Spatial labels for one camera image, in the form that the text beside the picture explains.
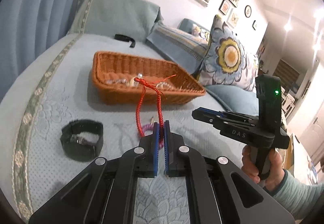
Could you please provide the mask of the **right hand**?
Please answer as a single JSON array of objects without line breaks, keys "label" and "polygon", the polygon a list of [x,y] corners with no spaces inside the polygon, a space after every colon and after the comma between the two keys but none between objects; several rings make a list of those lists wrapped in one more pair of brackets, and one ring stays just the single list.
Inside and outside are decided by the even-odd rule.
[{"label": "right hand", "polygon": [[[242,171],[258,184],[260,182],[260,177],[258,176],[259,171],[251,161],[251,148],[245,146],[242,150],[242,155]],[[271,192],[274,191],[282,182],[285,176],[285,171],[282,168],[282,158],[275,149],[270,150],[269,161],[271,163],[270,174],[265,180],[265,188]]]}]

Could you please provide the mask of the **teal sleeve right forearm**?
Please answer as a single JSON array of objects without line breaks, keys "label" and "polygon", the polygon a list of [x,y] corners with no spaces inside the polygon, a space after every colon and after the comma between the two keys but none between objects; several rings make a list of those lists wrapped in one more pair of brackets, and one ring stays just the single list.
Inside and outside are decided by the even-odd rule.
[{"label": "teal sleeve right forearm", "polygon": [[303,220],[314,213],[315,206],[323,208],[323,183],[306,185],[301,183],[287,170],[281,183],[269,194],[283,206],[294,219]]}]

